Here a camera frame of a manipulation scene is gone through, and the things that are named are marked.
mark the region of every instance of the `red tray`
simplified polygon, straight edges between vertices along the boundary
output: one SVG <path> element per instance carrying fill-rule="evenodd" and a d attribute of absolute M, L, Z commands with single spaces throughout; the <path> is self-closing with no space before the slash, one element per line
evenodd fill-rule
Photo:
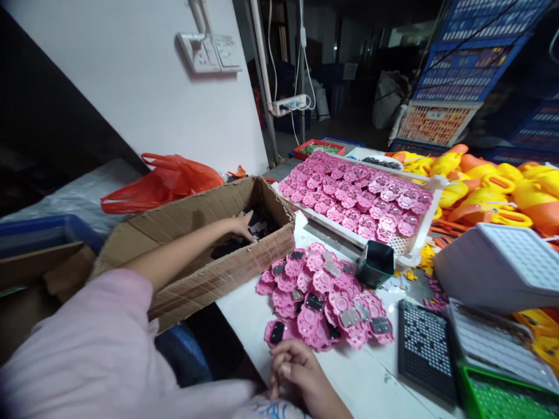
<path fill-rule="evenodd" d="M 318 141 L 318 140 L 309 140 L 306 143 L 301 144 L 299 147 L 293 150 L 293 157 L 299 160 L 307 160 L 309 154 L 301 153 L 301 150 L 304 149 L 307 145 L 316 144 L 316 145 L 329 145 L 332 148 L 339 148 L 339 151 L 336 153 L 337 155 L 345 155 L 345 147 L 338 144 L 328 143 L 326 141 Z"/>

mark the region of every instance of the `cardboard box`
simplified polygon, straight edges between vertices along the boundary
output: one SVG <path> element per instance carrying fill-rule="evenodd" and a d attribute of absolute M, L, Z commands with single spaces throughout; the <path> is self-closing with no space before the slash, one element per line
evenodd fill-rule
<path fill-rule="evenodd" d="M 0 365 L 85 284 L 94 260 L 83 242 L 0 260 L 0 292 L 24 287 L 0 298 Z"/>
<path fill-rule="evenodd" d="M 295 216 L 263 178 L 246 177 L 143 212 L 119 224 L 101 250 L 91 278 L 204 225 L 259 204 L 266 205 L 279 229 L 257 243 L 212 260 L 211 252 L 223 243 L 222 239 L 187 266 L 153 297 L 148 315 L 150 319 L 159 318 L 162 332 L 264 272 L 295 248 Z"/>

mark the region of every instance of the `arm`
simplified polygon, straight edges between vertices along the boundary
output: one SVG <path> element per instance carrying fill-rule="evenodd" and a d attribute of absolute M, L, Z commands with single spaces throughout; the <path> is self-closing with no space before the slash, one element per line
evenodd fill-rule
<path fill-rule="evenodd" d="M 157 292 L 169 283 L 185 266 L 207 247 L 227 233 L 234 233 L 253 242 L 248 231 L 252 211 L 239 217 L 227 218 L 208 224 L 186 236 L 179 237 L 125 263 L 121 268 L 131 269 L 147 278 Z"/>

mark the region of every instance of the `black small container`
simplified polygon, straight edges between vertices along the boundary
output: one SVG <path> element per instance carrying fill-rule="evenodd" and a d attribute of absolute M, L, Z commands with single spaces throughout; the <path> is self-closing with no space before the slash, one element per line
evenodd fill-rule
<path fill-rule="evenodd" d="M 394 249 L 387 244 L 369 240 L 359 260 L 356 277 L 360 283 L 376 289 L 394 275 L 395 268 Z"/>

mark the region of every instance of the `power strip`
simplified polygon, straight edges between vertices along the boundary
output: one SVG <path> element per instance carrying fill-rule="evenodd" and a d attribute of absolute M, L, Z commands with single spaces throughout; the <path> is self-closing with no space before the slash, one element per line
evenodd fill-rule
<path fill-rule="evenodd" d="M 292 111 L 298 110 L 298 108 L 305 108 L 306 106 L 307 95 L 304 94 L 278 100 L 272 103 L 273 114 L 275 116 L 284 116 Z"/>

